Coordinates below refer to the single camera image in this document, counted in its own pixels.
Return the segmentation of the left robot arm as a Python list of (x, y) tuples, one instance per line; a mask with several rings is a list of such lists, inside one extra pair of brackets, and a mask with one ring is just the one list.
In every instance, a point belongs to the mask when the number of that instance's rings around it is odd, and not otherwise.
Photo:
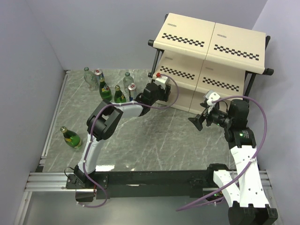
[(147, 114), (158, 100), (168, 101), (171, 86), (162, 86), (155, 81), (148, 83), (137, 98), (128, 103), (111, 103), (103, 100), (87, 119), (87, 142), (79, 163), (74, 167), (68, 181), (80, 188), (89, 188), (94, 182), (97, 158), (104, 140), (109, 139), (119, 121), (124, 118), (141, 117)]

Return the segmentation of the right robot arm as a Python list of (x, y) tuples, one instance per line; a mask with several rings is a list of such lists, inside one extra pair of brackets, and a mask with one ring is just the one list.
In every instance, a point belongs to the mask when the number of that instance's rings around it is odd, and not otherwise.
[(233, 181), (230, 172), (219, 166), (206, 175), (206, 183), (222, 188), (228, 203), (228, 219), (231, 225), (272, 225), (278, 219), (277, 209), (270, 206), (265, 195), (256, 160), (256, 141), (253, 131), (247, 127), (249, 104), (240, 99), (230, 102), (229, 110), (222, 112), (218, 104), (201, 103), (204, 111), (190, 118), (198, 130), (202, 123), (222, 127), (233, 156), (238, 180)]

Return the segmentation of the Red Bull can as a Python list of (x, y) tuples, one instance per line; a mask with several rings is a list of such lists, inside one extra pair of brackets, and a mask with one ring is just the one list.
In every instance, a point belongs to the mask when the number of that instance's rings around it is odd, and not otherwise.
[(129, 93), (129, 101), (133, 101), (137, 97), (136, 85), (134, 83), (131, 83), (128, 86), (128, 93)]

